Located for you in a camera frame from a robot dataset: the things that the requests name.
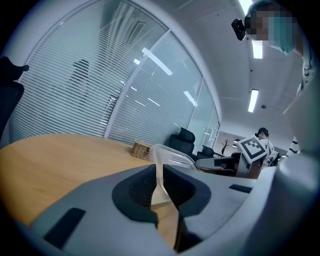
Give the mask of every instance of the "white blinds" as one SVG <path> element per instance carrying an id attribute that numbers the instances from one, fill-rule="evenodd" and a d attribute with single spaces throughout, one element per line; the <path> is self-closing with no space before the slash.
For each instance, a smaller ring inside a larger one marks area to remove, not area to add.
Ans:
<path id="1" fill-rule="evenodd" d="M 50 133 L 103 137 L 143 48 L 165 29 L 119 0 L 96 2 L 66 17 L 32 52 L 19 82 L 24 95 L 11 118 L 11 138 Z"/>
<path id="2" fill-rule="evenodd" d="M 171 33 L 154 49 L 144 48 L 133 80 L 112 123 L 109 138 L 166 144 L 180 127 L 187 128 L 202 75 Z"/>

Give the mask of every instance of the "wooden table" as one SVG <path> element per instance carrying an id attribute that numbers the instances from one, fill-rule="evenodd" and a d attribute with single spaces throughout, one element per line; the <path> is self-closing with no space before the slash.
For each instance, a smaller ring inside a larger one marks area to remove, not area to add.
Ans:
<path id="1" fill-rule="evenodd" d="M 80 184 L 151 162 L 130 155 L 132 146 L 88 135 L 49 134 L 0 150 L 0 196 L 9 214 L 29 225 Z M 173 247 L 178 212 L 172 203 L 151 208 L 158 231 Z"/>

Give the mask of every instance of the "black office chair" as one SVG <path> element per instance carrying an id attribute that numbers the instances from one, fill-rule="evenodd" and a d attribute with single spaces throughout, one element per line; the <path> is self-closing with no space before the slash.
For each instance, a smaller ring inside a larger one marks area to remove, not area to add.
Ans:
<path id="1" fill-rule="evenodd" d="M 202 151 L 198 151 L 196 153 L 196 156 L 198 157 L 198 160 L 199 159 L 208 159 L 208 158 L 214 158 L 214 150 L 211 148 L 211 147 L 208 147 L 208 146 L 203 146 L 203 149 Z"/>
<path id="2" fill-rule="evenodd" d="M 193 159 L 193 161 L 197 161 L 197 156 L 192 154 L 195 148 L 195 140 L 196 137 L 191 131 L 181 127 L 181 130 L 178 135 L 170 135 L 169 147 L 188 155 Z"/>
<path id="3" fill-rule="evenodd" d="M 0 138 L 16 105 L 24 94 L 24 86 L 13 80 L 19 79 L 29 66 L 16 66 L 7 57 L 0 58 Z"/>

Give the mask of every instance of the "office room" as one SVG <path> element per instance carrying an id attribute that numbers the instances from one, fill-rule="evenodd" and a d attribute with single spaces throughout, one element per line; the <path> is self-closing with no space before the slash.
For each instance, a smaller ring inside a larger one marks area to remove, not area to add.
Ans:
<path id="1" fill-rule="evenodd" d="M 6 243 L 57 256 L 303 247 L 320 184 L 304 8 L 39 0 L 3 17 Z"/>

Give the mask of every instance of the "ceiling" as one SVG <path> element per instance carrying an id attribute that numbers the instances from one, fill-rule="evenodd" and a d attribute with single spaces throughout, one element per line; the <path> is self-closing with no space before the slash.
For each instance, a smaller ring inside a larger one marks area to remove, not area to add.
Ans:
<path id="1" fill-rule="evenodd" d="M 293 134 L 283 112 L 296 97 L 302 77 L 301 58 L 264 46 L 263 59 L 254 59 L 251 41 L 239 41 L 231 27 L 235 18 L 245 16 L 239 0 L 148 2 L 174 16 L 202 52 L 221 104 L 221 130 L 248 137 L 266 127 L 273 144 L 288 149 Z M 248 112 L 251 89 L 259 90 L 253 113 Z"/>

